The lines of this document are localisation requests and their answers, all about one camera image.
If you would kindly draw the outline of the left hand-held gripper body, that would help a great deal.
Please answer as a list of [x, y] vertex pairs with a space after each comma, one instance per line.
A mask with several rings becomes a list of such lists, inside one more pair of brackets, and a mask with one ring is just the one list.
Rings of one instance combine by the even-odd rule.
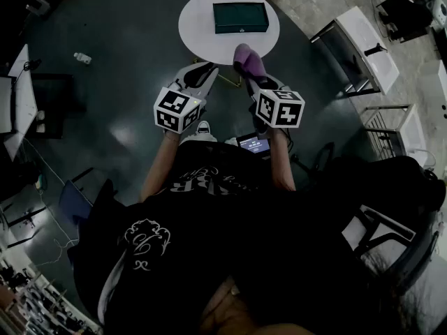
[[171, 82], [160, 90], [154, 104], [155, 125], [182, 134], [199, 119], [209, 92], [209, 86], [183, 89], [178, 82]]

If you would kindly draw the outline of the purple cloth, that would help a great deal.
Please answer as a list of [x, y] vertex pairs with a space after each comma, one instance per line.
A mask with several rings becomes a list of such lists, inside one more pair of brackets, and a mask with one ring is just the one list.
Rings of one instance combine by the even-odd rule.
[[259, 54], [247, 44], [239, 44], [233, 55], [233, 68], [244, 79], [251, 79], [263, 83], [267, 80], [267, 73]]

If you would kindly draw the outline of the dark green box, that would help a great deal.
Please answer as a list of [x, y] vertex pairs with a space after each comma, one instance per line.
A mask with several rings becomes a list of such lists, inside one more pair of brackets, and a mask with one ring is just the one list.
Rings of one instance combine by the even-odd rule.
[[270, 25], [264, 3], [214, 3], [216, 34], [264, 33]]

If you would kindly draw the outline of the person's right forearm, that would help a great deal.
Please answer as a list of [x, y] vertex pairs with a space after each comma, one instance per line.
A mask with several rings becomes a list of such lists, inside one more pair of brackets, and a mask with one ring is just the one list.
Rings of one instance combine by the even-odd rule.
[[288, 155], [288, 139], [280, 128], [270, 130], [270, 160], [273, 185], [287, 191], [295, 191]]

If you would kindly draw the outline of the person's left forearm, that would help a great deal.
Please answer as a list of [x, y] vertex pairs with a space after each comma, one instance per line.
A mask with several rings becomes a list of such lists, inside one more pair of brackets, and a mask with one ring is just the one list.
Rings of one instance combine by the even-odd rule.
[[144, 202], [149, 196], [156, 195], [165, 183], [180, 143], [181, 135], [166, 131], [156, 153], [151, 168], [145, 178], [139, 195], [139, 202]]

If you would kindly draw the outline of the small black display screen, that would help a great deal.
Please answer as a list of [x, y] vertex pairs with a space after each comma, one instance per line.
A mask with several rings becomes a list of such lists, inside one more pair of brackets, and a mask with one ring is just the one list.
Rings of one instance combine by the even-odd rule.
[[256, 133], [236, 137], [237, 145], [261, 157], [270, 155], [270, 142], [260, 139]]

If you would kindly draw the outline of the white vanity cabinet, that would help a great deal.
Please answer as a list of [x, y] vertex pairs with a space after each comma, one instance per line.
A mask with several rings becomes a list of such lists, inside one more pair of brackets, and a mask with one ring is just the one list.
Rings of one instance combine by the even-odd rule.
[[400, 72], [389, 51], [366, 57], [364, 51], [385, 43], [359, 7], [355, 6], [333, 19], [310, 38], [321, 42], [347, 76], [348, 97], [387, 94]]

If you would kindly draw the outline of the black faucet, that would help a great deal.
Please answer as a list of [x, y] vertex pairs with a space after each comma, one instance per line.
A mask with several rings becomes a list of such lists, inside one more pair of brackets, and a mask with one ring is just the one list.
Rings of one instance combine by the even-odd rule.
[[379, 52], [387, 52], [387, 51], [388, 50], [384, 48], [380, 43], [377, 43], [376, 46], [374, 46], [373, 48], [365, 50], [364, 55], [368, 57]]

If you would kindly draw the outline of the person's black printed shirt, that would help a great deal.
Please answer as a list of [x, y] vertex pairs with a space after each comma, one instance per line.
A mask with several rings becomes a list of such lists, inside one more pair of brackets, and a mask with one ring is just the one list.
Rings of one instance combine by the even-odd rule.
[[272, 183], [269, 164], [219, 143], [179, 146], [160, 191], [125, 206], [106, 184], [80, 228], [75, 286], [105, 335], [187, 335], [233, 278], [257, 325], [316, 335], [418, 331], [395, 282], [359, 260], [343, 230], [372, 208], [408, 223], [440, 207], [441, 180], [398, 157], [341, 157], [316, 183]]

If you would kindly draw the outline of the blue chair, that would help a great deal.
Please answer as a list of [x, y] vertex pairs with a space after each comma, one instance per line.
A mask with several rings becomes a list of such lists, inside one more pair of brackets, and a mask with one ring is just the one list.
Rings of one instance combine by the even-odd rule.
[[96, 227], [100, 223], [109, 221], [116, 211], [124, 207], [115, 199], [117, 191], [111, 179], [104, 181], [94, 201], [85, 195], [83, 188], [77, 186], [76, 182], [93, 170], [91, 167], [66, 181], [59, 197], [59, 209], [75, 226]]

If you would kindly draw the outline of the white cabinet with metal rack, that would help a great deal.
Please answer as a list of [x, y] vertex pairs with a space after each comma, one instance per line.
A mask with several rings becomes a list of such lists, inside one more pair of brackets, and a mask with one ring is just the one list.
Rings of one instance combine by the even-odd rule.
[[416, 105], [369, 106], [361, 115], [365, 118], [364, 127], [379, 160], [409, 156], [422, 168], [434, 169], [437, 160], [426, 147]]

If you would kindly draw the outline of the white desk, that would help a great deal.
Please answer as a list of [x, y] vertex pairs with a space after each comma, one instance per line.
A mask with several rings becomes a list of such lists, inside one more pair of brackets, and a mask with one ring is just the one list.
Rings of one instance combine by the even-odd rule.
[[12, 160], [38, 112], [31, 72], [24, 69], [28, 61], [24, 45], [9, 73], [0, 74], [0, 142]]

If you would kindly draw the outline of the white shelf of devices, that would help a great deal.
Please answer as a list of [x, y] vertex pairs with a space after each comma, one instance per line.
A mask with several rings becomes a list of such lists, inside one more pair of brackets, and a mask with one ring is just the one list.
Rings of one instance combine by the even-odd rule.
[[16, 272], [0, 260], [0, 334], [103, 335], [41, 273]]

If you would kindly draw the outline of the black frame glass cabinet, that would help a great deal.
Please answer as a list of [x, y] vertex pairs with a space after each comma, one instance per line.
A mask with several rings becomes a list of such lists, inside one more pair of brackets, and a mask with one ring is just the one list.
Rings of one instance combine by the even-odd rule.
[[72, 75], [60, 73], [32, 73], [32, 87], [38, 112], [27, 137], [33, 139], [62, 139], [64, 122], [86, 112], [85, 103], [75, 94], [75, 80]]

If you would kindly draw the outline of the black frame table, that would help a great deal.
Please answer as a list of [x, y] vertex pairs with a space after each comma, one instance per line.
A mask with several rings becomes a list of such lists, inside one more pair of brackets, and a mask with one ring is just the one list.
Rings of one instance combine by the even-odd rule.
[[427, 35], [432, 13], [424, 4], [409, 0], [385, 0], [378, 7], [385, 11], [385, 15], [379, 12], [380, 20], [385, 25], [395, 27], [388, 33], [390, 40], [407, 42]]

